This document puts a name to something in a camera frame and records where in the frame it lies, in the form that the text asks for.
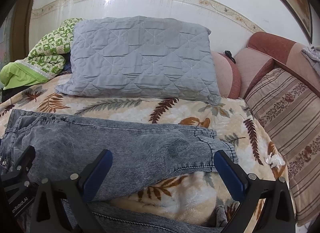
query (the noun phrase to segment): jeans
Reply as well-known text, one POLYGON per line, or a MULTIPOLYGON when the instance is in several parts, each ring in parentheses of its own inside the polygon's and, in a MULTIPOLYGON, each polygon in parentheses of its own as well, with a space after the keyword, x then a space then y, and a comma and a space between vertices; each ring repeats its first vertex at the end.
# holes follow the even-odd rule
MULTIPOLYGON (((0 146, 0 172, 11 171, 25 148, 32 145, 36 158, 28 174, 30 181, 40 183, 44 177, 63 180, 72 173, 80 173, 101 150, 109 149, 113 165, 95 199, 88 203, 106 232, 220 232, 221 228, 131 212, 107 202, 165 178, 199 170, 215 172, 213 156, 218 150, 224 150, 238 163, 234 147, 215 136, 215 131, 196 126, 13 110, 0 146)), ((71 224, 76 224, 67 203, 65 208, 71 224)))

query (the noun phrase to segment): bright green cloth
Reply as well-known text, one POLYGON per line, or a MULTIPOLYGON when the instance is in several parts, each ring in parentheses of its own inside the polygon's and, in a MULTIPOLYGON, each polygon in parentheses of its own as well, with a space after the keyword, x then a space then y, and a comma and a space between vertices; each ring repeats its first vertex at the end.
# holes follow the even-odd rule
POLYGON ((28 57, 4 66, 0 81, 4 89, 31 86, 47 82, 64 68, 65 59, 60 54, 69 53, 73 42, 73 28, 81 18, 71 18, 45 35, 30 51, 28 57))

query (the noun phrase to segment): pillowcase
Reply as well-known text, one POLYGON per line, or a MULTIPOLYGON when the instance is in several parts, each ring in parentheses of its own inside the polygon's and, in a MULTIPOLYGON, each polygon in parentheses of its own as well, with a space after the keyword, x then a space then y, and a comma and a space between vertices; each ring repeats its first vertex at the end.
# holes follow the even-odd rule
POLYGON ((74 28, 72 78, 57 92, 220 102, 209 34, 201 25, 143 16, 83 20, 74 28))
POLYGON ((237 99, 240 94, 241 76, 235 63, 226 55, 211 51, 217 74, 220 95, 237 99))
POLYGON ((272 57, 251 48, 240 50, 235 60, 241 75, 242 98, 246 98, 250 90, 274 67, 272 57))
POLYGON ((320 98, 281 68, 272 70, 245 99, 288 166, 297 220, 320 212, 320 98))
POLYGON ((256 32, 250 37, 248 47, 273 57, 278 66, 305 83, 320 97, 320 78, 301 53, 304 45, 270 33, 256 32))

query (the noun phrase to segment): metal rivet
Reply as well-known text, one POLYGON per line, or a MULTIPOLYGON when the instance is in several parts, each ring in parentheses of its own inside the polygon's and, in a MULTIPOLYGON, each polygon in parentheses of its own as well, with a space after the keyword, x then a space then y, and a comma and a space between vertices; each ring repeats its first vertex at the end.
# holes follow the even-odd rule
POLYGON ((74 173, 74 174, 71 174, 70 175, 70 179, 71 180, 76 180, 76 179, 78 179, 79 178, 79 175, 77 174, 77 173, 74 173))
POLYGON ((257 176, 254 173, 250 173, 248 177, 250 180, 255 180, 257 178, 257 176))
POLYGON ((49 181, 48 178, 43 178, 43 179, 41 180, 41 183, 42 183, 42 184, 46 184, 48 181, 49 181))
POLYGON ((281 182, 285 182, 285 177, 279 177, 279 181, 281 181, 281 182))

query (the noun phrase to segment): gray quilted pillow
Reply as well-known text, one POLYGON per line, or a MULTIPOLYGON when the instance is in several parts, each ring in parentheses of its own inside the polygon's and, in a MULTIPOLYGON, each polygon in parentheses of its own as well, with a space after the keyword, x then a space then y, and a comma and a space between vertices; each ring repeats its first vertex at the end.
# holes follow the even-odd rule
POLYGON ((74 27, 72 78, 57 92, 220 102, 209 34, 175 19, 105 18, 74 27))

